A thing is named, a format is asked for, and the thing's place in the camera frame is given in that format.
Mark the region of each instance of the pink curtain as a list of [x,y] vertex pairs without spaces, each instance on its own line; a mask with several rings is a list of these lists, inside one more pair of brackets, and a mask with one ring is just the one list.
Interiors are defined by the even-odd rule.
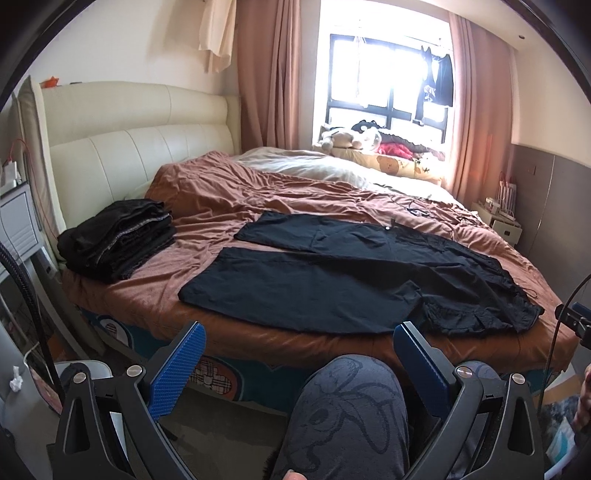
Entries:
[[494,197],[511,153],[511,47],[450,13],[454,120],[449,174],[443,186],[466,207]]
[[239,0],[242,149],[298,146],[300,0]]

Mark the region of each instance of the finger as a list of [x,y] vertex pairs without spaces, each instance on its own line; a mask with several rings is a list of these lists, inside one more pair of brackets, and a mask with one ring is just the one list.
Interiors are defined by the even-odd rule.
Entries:
[[306,477],[301,473],[287,472],[283,480],[306,480]]

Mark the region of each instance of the knee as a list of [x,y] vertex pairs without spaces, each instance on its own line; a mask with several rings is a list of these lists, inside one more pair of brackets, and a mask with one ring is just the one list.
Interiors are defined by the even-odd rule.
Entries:
[[356,379],[381,384],[395,384],[400,387],[398,378],[392,369],[381,360],[365,355],[342,355],[316,372],[316,375],[326,378],[347,379],[355,377]]

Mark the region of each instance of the folded black clothes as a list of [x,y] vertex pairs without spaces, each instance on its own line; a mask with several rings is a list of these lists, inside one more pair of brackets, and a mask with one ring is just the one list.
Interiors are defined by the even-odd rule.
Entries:
[[66,266],[105,283],[129,278],[156,253],[174,243],[176,228],[162,202],[119,200],[75,228],[57,248]]

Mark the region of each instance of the cream leather headboard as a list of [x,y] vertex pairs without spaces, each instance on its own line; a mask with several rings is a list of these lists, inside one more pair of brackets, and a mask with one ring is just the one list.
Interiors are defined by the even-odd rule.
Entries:
[[34,184],[54,251],[57,235],[151,181],[161,165],[211,150],[240,153],[234,96],[132,82],[41,90],[29,78],[13,108],[31,150],[21,174]]

